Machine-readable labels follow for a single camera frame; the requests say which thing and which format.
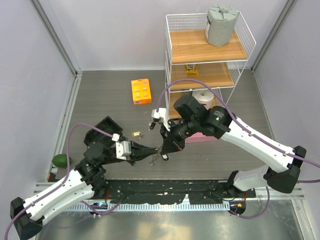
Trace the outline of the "metal keyring holder red grip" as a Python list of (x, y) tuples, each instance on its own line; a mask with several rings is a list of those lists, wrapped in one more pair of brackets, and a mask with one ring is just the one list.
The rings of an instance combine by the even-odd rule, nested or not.
[(160, 149), (157, 148), (156, 153), (150, 156), (149, 164), (154, 166), (157, 163), (157, 160), (161, 157)]

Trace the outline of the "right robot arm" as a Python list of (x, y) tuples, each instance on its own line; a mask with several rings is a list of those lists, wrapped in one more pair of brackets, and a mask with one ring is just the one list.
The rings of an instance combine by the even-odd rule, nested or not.
[(160, 124), (163, 144), (160, 154), (167, 161), (168, 154), (182, 151), (186, 139), (196, 133), (232, 143), (264, 162), (264, 166), (247, 171), (233, 171), (225, 185), (232, 197), (260, 187), (290, 194), (298, 182), (306, 149), (286, 147), (269, 137), (246, 127), (245, 123), (221, 106), (210, 109), (193, 96), (184, 95), (174, 103), (180, 118), (170, 119), (166, 108), (152, 111), (152, 120)]

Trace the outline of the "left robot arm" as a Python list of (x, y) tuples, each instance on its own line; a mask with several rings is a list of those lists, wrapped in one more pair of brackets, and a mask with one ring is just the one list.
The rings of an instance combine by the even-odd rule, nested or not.
[(157, 152), (157, 148), (127, 140), (111, 144), (92, 142), (67, 176), (30, 198), (11, 201), (10, 218), (19, 238), (34, 237), (52, 218), (80, 201), (103, 198), (108, 189), (104, 165), (127, 162), (133, 166)]

